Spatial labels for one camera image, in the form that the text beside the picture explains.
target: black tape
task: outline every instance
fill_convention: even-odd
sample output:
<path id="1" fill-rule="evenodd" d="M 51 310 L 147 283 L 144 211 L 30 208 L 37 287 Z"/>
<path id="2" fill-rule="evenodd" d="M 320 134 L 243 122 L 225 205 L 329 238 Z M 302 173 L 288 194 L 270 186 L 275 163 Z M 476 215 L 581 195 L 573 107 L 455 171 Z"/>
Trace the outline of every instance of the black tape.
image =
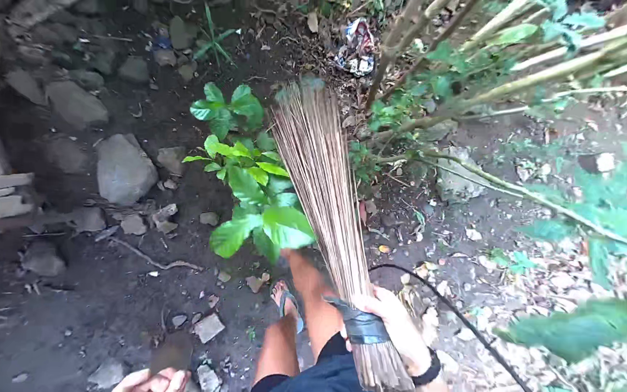
<path id="1" fill-rule="evenodd" d="M 323 299 L 342 313 L 350 343 L 375 344 L 391 340 L 381 317 L 354 309 L 340 298 L 323 297 Z"/>

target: broom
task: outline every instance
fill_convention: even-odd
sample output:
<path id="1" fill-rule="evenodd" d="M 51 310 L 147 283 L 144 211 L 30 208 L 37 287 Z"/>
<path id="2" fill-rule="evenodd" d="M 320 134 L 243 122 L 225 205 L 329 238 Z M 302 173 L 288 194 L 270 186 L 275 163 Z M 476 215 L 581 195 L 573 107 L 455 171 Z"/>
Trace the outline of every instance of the broom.
<path id="1" fill-rule="evenodd" d="M 288 85 L 277 100 L 273 136 L 337 291 L 346 302 L 358 294 L 373 296 L 335 97 L 319 79 L 309 79 Z M 390 341 L 353 342 L 353 357 L 364 389 L 414 389 Z"/>

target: wristwatch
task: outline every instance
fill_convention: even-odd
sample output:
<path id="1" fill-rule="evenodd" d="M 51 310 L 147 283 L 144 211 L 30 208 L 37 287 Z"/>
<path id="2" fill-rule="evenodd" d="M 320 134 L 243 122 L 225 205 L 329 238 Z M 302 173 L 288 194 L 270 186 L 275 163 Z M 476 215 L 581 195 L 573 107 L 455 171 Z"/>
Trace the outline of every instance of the wristwatch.
<path id="1" fill-rule="evenodd" d="M 415 387 L 429 384 L 434 381 L 437 376 L 440 375 L 440 370 L 442 370 L 442 364 L 440 363 L 440 359 L 437 356 L 437 352 L 430 349 L 430 355 L 432 356 L 432 364 L 427 369 L 427 371 L 417 377 L 411 377 Z"/>

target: flip-flop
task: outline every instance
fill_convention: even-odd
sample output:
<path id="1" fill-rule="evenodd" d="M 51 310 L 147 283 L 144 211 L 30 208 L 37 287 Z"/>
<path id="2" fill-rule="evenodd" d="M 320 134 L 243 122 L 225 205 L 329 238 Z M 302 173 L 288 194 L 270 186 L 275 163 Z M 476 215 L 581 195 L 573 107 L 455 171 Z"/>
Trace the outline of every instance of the flip-flop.
<path id="1" fill-rule="evenodd" d="M 271 294 L 274 291 L 275 286 L 277 286 L 277 283 L 279 282 L 287 283 L 287 281 L 285 281 L 284 279 L 276 281 L 274 285 L 272 285 L 272 289 L 270 289 Z M 297 334 L 299 334 L 304 329 L 304 319 L 302 319 L 302 315 L 301 313 L 299 313 L 299 303 L 297 303 L 297 298 L 294 298 L 294 295 L 289 291 L 289 289 L 282 290 L 282 296 L 279 298 L 279 304 L 277 305 L 277 308 L 279 310 L 279 316 L 280 318 L 284 317 L 284 304 L 286 303 L 287 298 L 291 299 L 292 303 L 294 303 L 294 308 L 297 312 Z"/>

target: leg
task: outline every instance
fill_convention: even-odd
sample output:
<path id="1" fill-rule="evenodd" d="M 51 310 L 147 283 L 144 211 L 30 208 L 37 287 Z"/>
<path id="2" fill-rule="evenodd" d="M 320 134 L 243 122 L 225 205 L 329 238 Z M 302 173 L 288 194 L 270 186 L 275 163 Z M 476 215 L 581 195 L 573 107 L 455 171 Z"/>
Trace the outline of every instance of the leg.
<path id="1" fill-rule="evenodd" d="M 277 305 L 280 303 L 283 290 L 287 290 L 285 282 L 277 282 L 272 289 L 272 299 Z M 253 384 L 269 375 L 293 377 L 299 374 L 296 315 L 294 303 L 287 300 L 284 304 L 284 317 L 267 327 Z"/>
<path id="2" fill-rule="evenodd" d="M 287 249 L 282 251 L 282 255 L 289 260 L 294 286 L 304 299 L 304 319 L 309 329 L 313 357 L 318 361 L 323 346 L 343 327 L 343 316 L 323 300 L 324 295 L 337 294 L 299 252 Z"/>

